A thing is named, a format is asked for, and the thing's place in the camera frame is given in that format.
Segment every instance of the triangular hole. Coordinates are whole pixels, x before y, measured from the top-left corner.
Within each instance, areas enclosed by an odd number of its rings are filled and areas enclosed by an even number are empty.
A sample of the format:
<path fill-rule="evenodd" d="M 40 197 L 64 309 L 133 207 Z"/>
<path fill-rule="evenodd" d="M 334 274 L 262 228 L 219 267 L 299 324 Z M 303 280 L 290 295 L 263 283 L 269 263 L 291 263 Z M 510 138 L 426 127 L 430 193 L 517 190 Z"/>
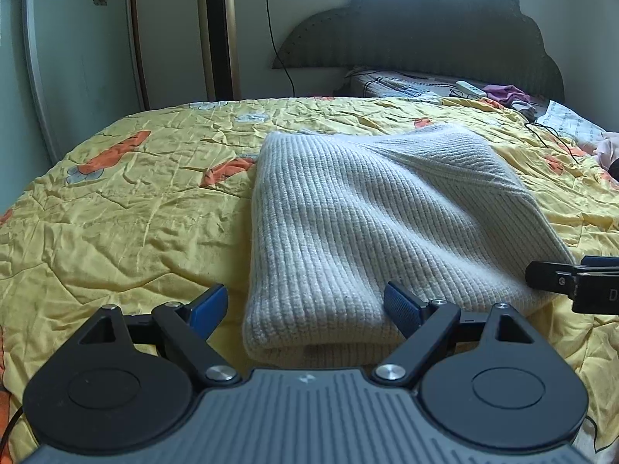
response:
<path fill-rule="evenodd" d="M 501 316 L 496 339 L 499 342 L 533 343 L 533 339 L 519 327 L 512 316 Z"/>
<path fill-rule="evenodd" d="M 109 343 L 115 341 L 116 335 L 114 335 L 112 320 L 109 317 L 103 317 L 91 328 L 86 336 L 80 340 L 80 344 L 88 345 L 92 343 Z"/>

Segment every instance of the frosted glass door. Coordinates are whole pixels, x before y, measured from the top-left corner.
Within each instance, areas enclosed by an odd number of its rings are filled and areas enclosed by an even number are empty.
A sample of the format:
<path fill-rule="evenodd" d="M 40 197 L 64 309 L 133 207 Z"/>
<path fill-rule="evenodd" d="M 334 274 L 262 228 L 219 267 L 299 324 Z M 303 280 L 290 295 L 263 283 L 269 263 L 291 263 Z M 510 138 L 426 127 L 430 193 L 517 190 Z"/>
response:
<path fill-rule="evenodd" d="M 128 0 L 26 0 L 31 79 L 53 161 L 140 111 Z"/>

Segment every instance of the ribbed knit fabric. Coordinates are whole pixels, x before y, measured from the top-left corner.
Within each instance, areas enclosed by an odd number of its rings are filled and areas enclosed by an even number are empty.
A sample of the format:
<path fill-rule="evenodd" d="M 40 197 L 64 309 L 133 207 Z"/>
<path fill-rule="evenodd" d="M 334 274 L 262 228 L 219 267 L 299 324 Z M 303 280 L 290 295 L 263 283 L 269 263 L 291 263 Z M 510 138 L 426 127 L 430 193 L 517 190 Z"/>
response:
<path fill-rule="evenodd" d="M 285 367 L 373 364 L 402 341 L 383 313 L 390 280 L 473 311 L 528 314 L 532 260 L 574 263 L 487 142 L 450 124 L 397 136 L 273 133 L 252 203 L 252 358 Z"/>

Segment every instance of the white remote control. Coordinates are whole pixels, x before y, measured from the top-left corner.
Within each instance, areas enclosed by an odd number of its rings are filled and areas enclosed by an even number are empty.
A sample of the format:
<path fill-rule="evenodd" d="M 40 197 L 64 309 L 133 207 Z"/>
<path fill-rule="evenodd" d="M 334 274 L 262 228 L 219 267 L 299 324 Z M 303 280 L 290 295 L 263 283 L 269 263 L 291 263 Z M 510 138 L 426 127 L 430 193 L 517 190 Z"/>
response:
<path fill-rule="evenodd" d="M 456 82 L 456 85 L 460 88 L 462 92 L 466 94 L 472 94 L 477 97 L 485 97 L 486 93 L 481 89 L 478 89 L 474 85 L 471 85 L 469 82 L 465 82 L 464 80 L 460 80 L 460 82 Z"/>

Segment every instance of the bed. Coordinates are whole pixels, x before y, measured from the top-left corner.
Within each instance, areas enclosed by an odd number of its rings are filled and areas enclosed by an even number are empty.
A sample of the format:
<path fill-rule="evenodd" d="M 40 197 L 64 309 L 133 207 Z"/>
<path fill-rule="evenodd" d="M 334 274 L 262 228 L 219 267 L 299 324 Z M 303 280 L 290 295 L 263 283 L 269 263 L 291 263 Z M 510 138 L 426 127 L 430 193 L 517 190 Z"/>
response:
<path fill-rule="evenodd" d="M 506 9 L 516 13 L 517 5 L 511 2 Z M 523 22 L 536 36 L 535 24 Z M 503 79 L 562 100 L 560 73 L 557 77 L 543 45 L 539 50 L 541 41 L 527 43 L 533 51 L 528 60 L 537 57 L 546 65 L 544 75 L 533 68 L 529 86 L 508 80 L 510 71 L 483 77 L 469 71 L 468 63 L 463 70 L 454 63 L 434 74 L 495 83 Z M 284 54 L 285 60 L 294 53 Z M 356 59 L 352 64 L 371 66 Z M 377 66 L 426 69 L 388 61 Z M 528 73 L 520 74 L 526 80 Z M 396 134 L 444 121 L 489 142 L 534 194 L 577 259 L 619 255 L 619 185 L 574 142 L 531 130 L 515 111 L 483 100 L 324 96 L 199 102 L 136 114 L 72 150 L 0 217 L 1 424 L 21 404 L 29 378 L 107 303 L 122 306 L 126 314 L 146 313 L 168 300 L 188 302 L 223 283 L 230 307 L 210 343 L 247 371 L 254 365 L 241 338 L 250 203 L 265 136 L 272 131 Z M 611 462 L 619 437 L 619 318 L 577 315 L 570 309 L 569 300 L 558 297 L 530 321 L 589 392 L 589 414 L 577 447 L 596 462 Z M 4 458 L 19 461 L 35 446 L 28 426 L 19 423 L 10 438 L 10 456 Z"/>

